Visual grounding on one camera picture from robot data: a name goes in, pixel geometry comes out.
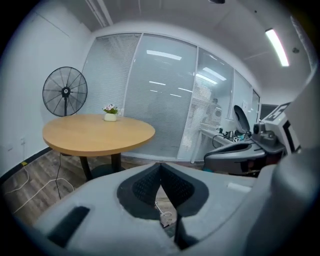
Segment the round wooden table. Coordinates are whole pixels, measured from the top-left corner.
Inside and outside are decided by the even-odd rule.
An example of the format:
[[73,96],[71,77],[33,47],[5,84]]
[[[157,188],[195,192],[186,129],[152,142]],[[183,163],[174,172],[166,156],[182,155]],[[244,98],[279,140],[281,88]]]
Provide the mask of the round wooden table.
[[[121,152],[133,150],[150,141],[155,129],[148,123],[118,116],[104,121],[103,114],[74,114],[48,122],[42,136],[45,143],[61,153],[79,156],[87,180],[124,170]],[[92,171],[87,157],[111,155],[111,166],[104,164]]]

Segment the glass wall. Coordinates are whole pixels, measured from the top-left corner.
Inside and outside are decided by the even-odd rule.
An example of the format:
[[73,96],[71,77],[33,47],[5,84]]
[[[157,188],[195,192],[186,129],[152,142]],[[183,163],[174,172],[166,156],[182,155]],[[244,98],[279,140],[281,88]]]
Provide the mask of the glass wall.
[[152,125],[151,142],[133,152],[176,158],[193,92],[197,48],[166,37],[144,35],[128,82],[124,116]]
[[229,112],[234,69],[208,51],[198,51],[194,91],[178,159],[190,159],[200,129],[219,129]]
[[[97,38],[82,71],[88,86],[80,113],[122,114],[155,128],[148,144],[133,150],[159,159],[191,159],[200,129],[231,129],[232,107],[245,112],[251,130],[260,98],[222,59],[168,37],[125,33]],[[203,140],[204,145],[211,140]]]
[[253,90],[252,106],[251,106],[251,109],[248,111],[248,116],[247,116],[251,132],[253,132],[254,124],[258,121],[259,105],[260,105],[260,97],[255,92],[255,90]]

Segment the power cord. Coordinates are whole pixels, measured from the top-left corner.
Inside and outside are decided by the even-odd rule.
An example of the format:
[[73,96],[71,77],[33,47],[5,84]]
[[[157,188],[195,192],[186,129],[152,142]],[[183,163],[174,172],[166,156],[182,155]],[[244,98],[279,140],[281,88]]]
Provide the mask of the power cord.
[[214,135],[214,136],[212,137],[212,146],[213,146],[215,149],[217,149],[217,147],[214,145],[214,141],[215,141],[215,137],[216,137],[216,136],[220,136],[220,137],[222,137],[222,138],[228,139],[226,136],[223,136],[223,135],[220,135],[220,134]]
[[[29,202],[30,202],[41,190],[43,190],[50,182],[55,182],[55,184],[56,184],[56,186],[57,186],[57,189],[58,189],[58,193],[59,193],[59,198],[60,198],[60,199],[61,199],[61,195],[60,195],[59,187],[58,187],[58,183],[57,183],[58,180],[64,180],[65,182],[67,182],[67,183],[72,187],[72,190],[75,191],[74,186],[72,186],[72,184],[71,184],[69,181],[67,181],[67,180],[64,179],[64,178],[58,178],[60,167],[61,167],[61,153],[60,153],[60,156],[59,156],[59,168],[58,168],[58,171],[57,171],[56,178],[49,180],[42,188],[40,188],[31,198],[29,198],[23,205],[21,205],[18,209],[16,209],[12,214],[15,214],[15,213],[16,213],[17,211],[19,211],[22,207],[24,207],[27,203],[29,203]],[[26,182],[23,183],[23,185],[20,186],[19,188],[16,188],[16,189],[14,189],[14,190],[11,190],[11,191],[8,191],[8,192],[4,193],[4,194],[3,194],[4,196],[7,195],[7,194],[10,194],[10,193],[12,193],[12,192],[15,192],[15,191],[20,190],[25,184],[28,183],[28,181],[29,181],[29,179],[30,179],[29,172],[27,171],[25,165],[23,165],[23,168],[24,168],[24,170],[26,171],[27,177],[28,177],[27,180],[26,180]]]
[[160,211],[161,216],[165,216],[165,217],[171,217],[171,216],[172,216],[172,213],[171,213],[170,211],[165,211],[165,212],[163,212],[163,211],[159,208],[159,206],[158,206],[158,204],[157,204],[157,203],[158,203],[157,201],[155,201],[154,203],[155,203],[156,207],[158,208],[158,210]]
[[58,168],[58,171],[57,171],[56,177],[55,177],[56,188],[58,189],[59,198],[60,198],[60,200],[61,200],[61,195],[60,195],[60,191],[59,191],[59,186],[58,186],[58,183],[57,183],[57,179],[58,179],[58,176],[59,176],[60,167],[61,167],[61,153],[60,153],[60,155],[59,155],[59,168]]

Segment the wooden floor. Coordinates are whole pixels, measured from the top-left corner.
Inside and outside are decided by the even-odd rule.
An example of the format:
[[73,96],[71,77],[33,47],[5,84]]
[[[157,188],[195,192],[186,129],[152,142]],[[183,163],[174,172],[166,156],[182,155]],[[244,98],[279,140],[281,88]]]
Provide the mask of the wooden floor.
[[[55,150],[51,150],[33,162],[25,166],[29,173],[29,181],[17,191],[6,194],[5,200],[11,212],[15,212],[21,207],[28,199],[37,193],[48,181],[55,180],[59,168],[59,156]],[[133,168],[136,166],[155,163],[154,160],[139,159],[134,157],[122,157],[122,166],[125,169]],[[90,168],[102,164],[110,164],[111,159],[109,156],[88,157]],[[201,170],[203,164],[190,164],[189,162],[173,162],[179,165],[192,167]],[[82,170],[80,159],[77,156],[61,156],[61,167],[59,170],[59,178],[64,178],[70,182],[76,190],[85,183],[86,177]],[[2,185],[2,193],[12,191],[19,188],[26,182],[28,176],[27,172],[22,168],[12,177],[4,182]],[[61,198],[71,193],[72,187],[64,180],[57,181]],[[54,181],[46,185],[32,200],[30,200],[24,207],[18,210],[14,215],[18,217],[23,223],[33,225],[38,217],[50,206],[58,202],[59,194],[56,183]],[[170,203],[167,195],[162,188],[159,189],[156,201],[158,206],[163,212],[171,212],[170,217],[161,217],[161,223],[164,226],[176,222],[177,215],[174,207]]]

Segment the white flower pot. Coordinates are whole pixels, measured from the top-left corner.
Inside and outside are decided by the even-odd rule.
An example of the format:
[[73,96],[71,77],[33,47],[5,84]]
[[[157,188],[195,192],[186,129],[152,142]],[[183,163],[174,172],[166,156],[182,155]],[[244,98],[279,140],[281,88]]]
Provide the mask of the white flower pot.
[[117,116],[115,114],[105,113],[104,121],[115,122],[117,121]]

